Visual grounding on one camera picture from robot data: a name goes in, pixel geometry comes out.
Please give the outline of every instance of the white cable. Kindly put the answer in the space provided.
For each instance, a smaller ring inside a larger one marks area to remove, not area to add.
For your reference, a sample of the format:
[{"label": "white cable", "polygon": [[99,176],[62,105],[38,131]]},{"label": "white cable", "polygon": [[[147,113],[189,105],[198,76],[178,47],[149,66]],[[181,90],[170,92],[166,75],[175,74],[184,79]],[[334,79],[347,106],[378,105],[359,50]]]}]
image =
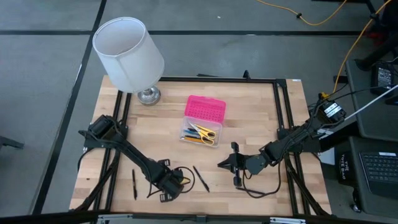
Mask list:
[{"label": "white cable", "polygon": [[394,62],[395,60],[397,60],[397,58],[398,58],[398,56],[397,56],[396,58],[392,59],[391,61],[386,61],[386,62],[387,62],[387,63]]},{"label": "white cable", "polygon": [[376,100],[382,98],[384,95],[388,94],[389,92],[391,92],[392,90],[396,89],[398,87],[398,85],[395,85],[394,87],[392,87],[391,89],[389,89],[388,91],[386,91],[385,93],[381,94],[380,96],[378,96],[376,99],[370,101],[368,104],[366,104],[365,106],[363,106],[361,109],[355,111],[355,113],[349,115],[346,119],[344,119],[344,121],[350,119],[351,117],[353,117],[354,115],[356,115],[357,113],[361,112],[363,109],[367,108],[368,106],[370,106],[372,103],[374,103]]}]

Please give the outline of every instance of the yellow scissors handle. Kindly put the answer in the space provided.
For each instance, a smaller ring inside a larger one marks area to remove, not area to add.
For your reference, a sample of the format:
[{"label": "yellow scissors handle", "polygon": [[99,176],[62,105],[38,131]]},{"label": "yellow scissors handle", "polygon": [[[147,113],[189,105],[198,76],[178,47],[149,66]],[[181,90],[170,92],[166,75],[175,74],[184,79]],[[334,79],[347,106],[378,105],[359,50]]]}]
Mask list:
[{"label": "yellow scissors handle", "polygon": [[201,132],[199,132],[199,135],[200,135],[200,140],[201,140],[203,143],[205,143],[205,144],[207,144],[207,145],[209,145],[209,146],[214,145],[214,141],[213,141],[211,138],[209,138],[207,135],[205,135],[205,134],[203,134],[203,133],[201,133]]},{"label": "yellow scissors handle", "polygon": [[202,134],[204,134],[208,139],[215,139],[216,138],[216,133],[210,129],[204,128],[202,126],[196,125],[198,127]]}]

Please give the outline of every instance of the white lampshade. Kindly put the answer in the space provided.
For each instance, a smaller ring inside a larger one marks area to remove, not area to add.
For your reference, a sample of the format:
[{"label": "white lampshade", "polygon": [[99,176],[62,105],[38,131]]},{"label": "white lampshade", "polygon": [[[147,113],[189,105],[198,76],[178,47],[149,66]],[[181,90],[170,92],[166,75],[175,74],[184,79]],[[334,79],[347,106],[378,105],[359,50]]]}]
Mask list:
[{"label": "white lampshade", "polygon": [[137,93],[154,86],[164,71],[164,59],[138,19],[120,17],[103,24],[93,47],[109,79],[119,90]]}]

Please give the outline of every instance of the pen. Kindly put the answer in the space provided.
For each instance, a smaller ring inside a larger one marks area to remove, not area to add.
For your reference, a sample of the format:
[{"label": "pen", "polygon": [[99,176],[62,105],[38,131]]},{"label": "pen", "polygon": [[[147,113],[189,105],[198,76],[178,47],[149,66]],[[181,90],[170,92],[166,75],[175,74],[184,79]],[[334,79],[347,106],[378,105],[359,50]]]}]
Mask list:
[{"label": "pen", "polygon": [[192,166],[193,170],[197,173],[197,176],[199,177],[200,181],[203,183],[203,186],[205,186],[207,192],[210,193],[210,189],[209,186],[207,186],[206,182],[203,180],[203,178],[201,177],[201,175],[199,174],[199,171],[197,170],[197,168],[195,166]]},{"label": "pen", "polygon": [[132,170],[132,190],[134,194],[134,200],[137,200],[137,188],[136,188],[136,173]]}]

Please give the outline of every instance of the laptop keyboard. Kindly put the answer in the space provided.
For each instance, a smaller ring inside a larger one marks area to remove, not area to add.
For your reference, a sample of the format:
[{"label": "laptop keyboard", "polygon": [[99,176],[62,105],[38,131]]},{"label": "laptop keyboard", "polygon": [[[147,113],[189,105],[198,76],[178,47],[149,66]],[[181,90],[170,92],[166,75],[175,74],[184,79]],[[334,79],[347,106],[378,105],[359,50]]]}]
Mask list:
[{"label": "laptop keyboard", "polygon": [[398,183],[398,157],[394,153],[362,152],[361,159],[368,181]]}]

